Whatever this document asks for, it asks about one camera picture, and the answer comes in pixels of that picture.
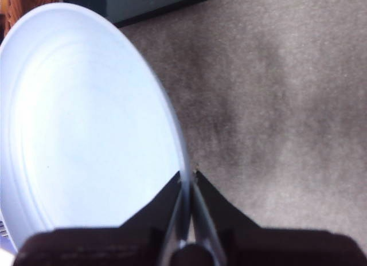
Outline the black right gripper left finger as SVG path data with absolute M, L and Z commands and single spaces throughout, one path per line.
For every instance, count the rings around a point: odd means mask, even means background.
M 14 265 L 170 265 L 183 238 L 182 185 L 176 173 L 116 228 L 57 229 L 31 236 Z

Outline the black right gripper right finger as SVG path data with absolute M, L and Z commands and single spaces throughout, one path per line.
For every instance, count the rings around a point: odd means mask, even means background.
M 233 206 L 203 175 L 195 185 L 227 265 L 366 265 L 349 236 L 326 230 L 263 228 Z

